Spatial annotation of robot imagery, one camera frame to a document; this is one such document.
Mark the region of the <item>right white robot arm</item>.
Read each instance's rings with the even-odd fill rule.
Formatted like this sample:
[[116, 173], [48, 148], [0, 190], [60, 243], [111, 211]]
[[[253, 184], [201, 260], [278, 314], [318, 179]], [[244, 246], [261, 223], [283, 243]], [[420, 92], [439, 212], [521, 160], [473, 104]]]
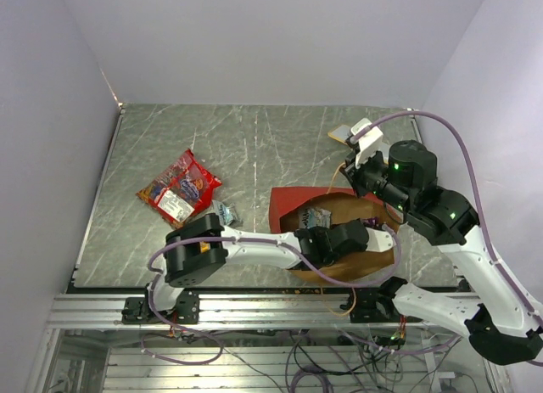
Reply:
[[478, 212], [467, 198], [439, 186], [436, 155], [414, 140], [393, 144], [387, 156], [375, 144], [350, 148], [342, 172], [355, 194], [374, 194], [398, 211], [450, 259], [480, 298], [462, 303], [392, 277], [373, 302], [375, 314], [386, 322], [401, 314], [447, 328], [497, 365], [533, 361], [542, 351], [535, 301], [485, 243]]

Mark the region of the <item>purple candy packet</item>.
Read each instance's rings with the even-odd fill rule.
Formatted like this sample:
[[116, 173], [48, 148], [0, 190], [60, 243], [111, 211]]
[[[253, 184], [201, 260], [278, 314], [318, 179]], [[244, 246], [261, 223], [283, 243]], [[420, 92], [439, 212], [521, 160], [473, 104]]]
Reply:
[[369, 228], [379, 229], [381, 227], [381, 223], [379, 222], [379, 219], [375, 217], [370, 218], [364, 218], [361, 220], [362, 223]]

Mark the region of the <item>yellow m&m's packet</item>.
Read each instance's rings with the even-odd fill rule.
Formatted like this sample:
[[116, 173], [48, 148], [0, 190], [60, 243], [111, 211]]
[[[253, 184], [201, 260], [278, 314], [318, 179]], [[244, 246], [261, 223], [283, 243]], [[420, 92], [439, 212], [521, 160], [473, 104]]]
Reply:
[[200, 253], [203, 254], [211, 249], [210, 243], [200, 242], [199, 243]]

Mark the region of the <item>light blue snack packet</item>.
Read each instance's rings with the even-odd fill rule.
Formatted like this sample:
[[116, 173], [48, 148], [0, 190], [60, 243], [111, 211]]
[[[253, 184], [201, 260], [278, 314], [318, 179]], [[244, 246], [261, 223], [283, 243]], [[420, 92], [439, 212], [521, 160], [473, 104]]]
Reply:
[[303, 207], [298, 209], [299, 228], [330, 228], [332, 212], [321, 207]]

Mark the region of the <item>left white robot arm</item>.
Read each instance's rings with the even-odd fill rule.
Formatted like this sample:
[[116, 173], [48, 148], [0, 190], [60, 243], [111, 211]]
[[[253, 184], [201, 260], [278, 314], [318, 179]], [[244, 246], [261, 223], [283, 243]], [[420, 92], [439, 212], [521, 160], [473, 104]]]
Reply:
[[280, 234], [249, 233], [221, 224], [210, 214], [165, 236], [165, 246], [149, 261], [155, 273], [147, 286], [144, 314], [155, 323], [176, 310], [183, 289], [202, 283], [225, 265], [264, 265], [307, 269], [326, 278], [324, 267], [369, 249], [368, 229], [359, 220]]

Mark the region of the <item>red brown paper bag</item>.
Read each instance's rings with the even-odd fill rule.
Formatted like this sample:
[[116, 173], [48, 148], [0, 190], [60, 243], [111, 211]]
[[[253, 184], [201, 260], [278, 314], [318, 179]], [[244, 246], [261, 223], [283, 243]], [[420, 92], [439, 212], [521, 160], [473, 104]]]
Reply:
[[[367, 229], [362, 219], [377, 217], [382, 229], [397, 233], [399, 223], [388, 216], [387, 207], [373, 195], [358, 198], [353, 191], [336, 188], [339, 174], [335, 171], [327, 187], [277, 187], [271, 190], [269, 227], [272, 233], [292, 232], [301, 244], [302, 254], [320, 272], [313, 272], [305, 263], [294, 269], [294, 275], [306, 282], [330, 285], [334, 280], [353, 283], [388, 268], [382, 276], [368, 280], [366, 287], [388, 280], [398, 269], [402, 252], [396, 246], [384, 253], [366, 251]], [[298, 209], [321, 207], [332, 212], [330, 228], [299, 228]]]

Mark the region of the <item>large red snack bag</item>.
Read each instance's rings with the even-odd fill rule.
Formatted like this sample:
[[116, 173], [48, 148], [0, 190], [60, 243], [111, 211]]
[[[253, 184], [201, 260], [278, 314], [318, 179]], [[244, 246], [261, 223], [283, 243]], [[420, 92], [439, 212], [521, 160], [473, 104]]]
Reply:
[[186, 149], [136, 196], [173, 228], [179, 228], [210, 206], [215, 189], [221, 185], [221, 179]]

